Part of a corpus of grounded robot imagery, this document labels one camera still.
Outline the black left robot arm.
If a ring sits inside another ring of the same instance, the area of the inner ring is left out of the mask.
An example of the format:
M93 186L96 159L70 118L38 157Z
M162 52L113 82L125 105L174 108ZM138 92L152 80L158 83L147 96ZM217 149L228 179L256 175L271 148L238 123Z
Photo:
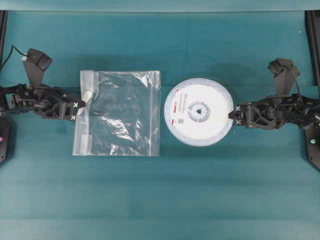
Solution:
M86 103L70 88L48 85L18 84L0 88L0 116L25 114L30 111L43 119L74 121L78 109Z

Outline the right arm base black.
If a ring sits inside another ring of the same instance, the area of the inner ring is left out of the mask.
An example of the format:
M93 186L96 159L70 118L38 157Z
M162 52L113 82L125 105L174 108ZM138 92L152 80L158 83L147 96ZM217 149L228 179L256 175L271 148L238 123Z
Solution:
M307 159L320 170L320 127L312 127L304 131Z

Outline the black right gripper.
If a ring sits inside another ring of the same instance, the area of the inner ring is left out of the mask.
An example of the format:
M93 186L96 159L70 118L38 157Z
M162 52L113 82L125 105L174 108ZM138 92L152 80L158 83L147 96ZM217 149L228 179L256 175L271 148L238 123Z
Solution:
M285 123L285 111L290 105L289 98L264 98L258 101L237 104L228 113L228 118L236 120L237 126L247 129L277 130Z

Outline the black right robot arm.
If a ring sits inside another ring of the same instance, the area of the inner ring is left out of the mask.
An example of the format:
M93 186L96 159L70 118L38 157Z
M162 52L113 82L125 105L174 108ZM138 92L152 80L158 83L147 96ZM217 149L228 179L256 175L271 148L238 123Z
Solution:
M289 123L307 130L320 126L320 100L298 93L270 96L236 105L228 118L247 129L278 130Z

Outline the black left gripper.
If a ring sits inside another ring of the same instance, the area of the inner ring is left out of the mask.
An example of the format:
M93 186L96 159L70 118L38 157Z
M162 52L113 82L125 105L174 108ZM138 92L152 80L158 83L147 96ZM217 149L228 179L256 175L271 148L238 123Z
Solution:
M77 101L77 97L67 89L41 85L29 87L35 100L31 102L30 110L43 119L71 120L76 119L77 109L85 107L86 102Z

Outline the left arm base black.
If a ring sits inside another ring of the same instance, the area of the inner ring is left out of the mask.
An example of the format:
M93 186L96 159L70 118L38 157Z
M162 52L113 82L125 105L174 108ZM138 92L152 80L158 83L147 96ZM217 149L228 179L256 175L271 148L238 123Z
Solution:
M0 118L0 162L7 158L7 150L10 136L10 124L4 118Z

